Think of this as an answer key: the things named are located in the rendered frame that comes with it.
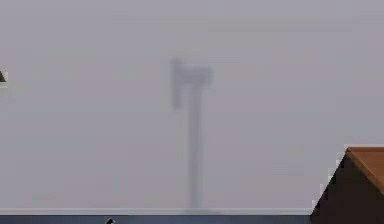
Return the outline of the brown wooden cabinet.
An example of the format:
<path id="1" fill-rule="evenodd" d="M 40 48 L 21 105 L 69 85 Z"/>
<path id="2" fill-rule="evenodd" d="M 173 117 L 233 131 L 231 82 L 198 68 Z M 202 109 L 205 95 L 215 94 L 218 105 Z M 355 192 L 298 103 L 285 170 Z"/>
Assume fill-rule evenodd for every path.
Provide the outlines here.
<path id="1" fill-rule="evenodd" d="M 384 147 L 347 147 L 311 224 L 384 224 Z"/>

